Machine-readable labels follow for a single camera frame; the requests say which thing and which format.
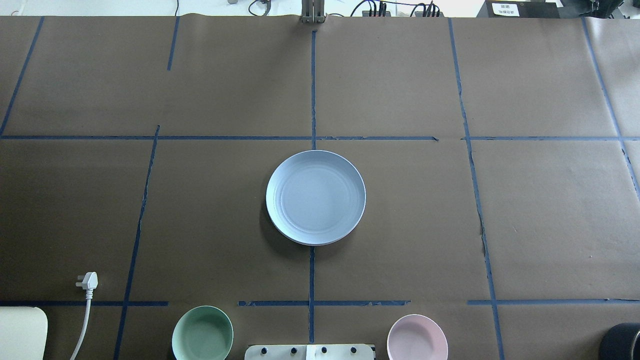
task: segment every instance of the green bowl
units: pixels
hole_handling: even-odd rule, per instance
[[[224,311],[198,306],[175,325],[171,346],[177,360],[224,360],[234,342],[234,328]]]

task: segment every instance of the pink bowl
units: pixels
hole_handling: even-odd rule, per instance
[[[391,326],[387,337],[389,360],[447,360],[449,346],[444,332],[432,319],[406,315]]]

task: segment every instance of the black cylindrical object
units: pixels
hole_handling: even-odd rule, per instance
[[[640,360],[640,323],[621,323],[600,342],[600,360]]]

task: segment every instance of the label sticker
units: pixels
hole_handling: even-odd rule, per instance
[[[518,13],[518,5],[516,4],[497,4],[492,3],[493,13],[501,16],[520,16]]]

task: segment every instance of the white power plug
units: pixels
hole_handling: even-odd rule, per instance
[[[88,272],[84,275],[78,275],[78,280],[82,280],[82,282],[77,282],[76,286],[86,290],[86,298],[93,298],[93,289],[98,287],[98,274],[95,272]]]

